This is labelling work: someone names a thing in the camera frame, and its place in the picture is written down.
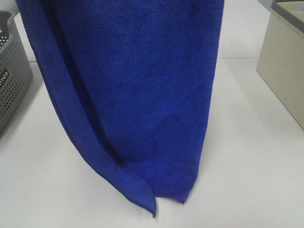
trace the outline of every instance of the microfiber cloth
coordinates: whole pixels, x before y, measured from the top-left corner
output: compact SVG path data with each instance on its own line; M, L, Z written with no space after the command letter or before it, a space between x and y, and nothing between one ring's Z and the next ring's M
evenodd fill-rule
M154 216L155 197L184 203L198 175L224 1L17 4L84 160Z

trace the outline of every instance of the white table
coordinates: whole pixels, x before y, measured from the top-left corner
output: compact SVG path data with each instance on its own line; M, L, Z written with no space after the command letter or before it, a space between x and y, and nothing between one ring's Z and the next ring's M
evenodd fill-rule
M199 177L156 218L83 161L18 22L34 79L0 137L0 228L303 228L304 132L256 72L268 17L226 0Z

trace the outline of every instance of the gray plastic basket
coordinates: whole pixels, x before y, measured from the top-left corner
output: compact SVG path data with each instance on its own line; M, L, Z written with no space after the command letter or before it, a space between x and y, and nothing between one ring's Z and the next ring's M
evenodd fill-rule
M0 10L0 132L22 101L33 73L14 14Z

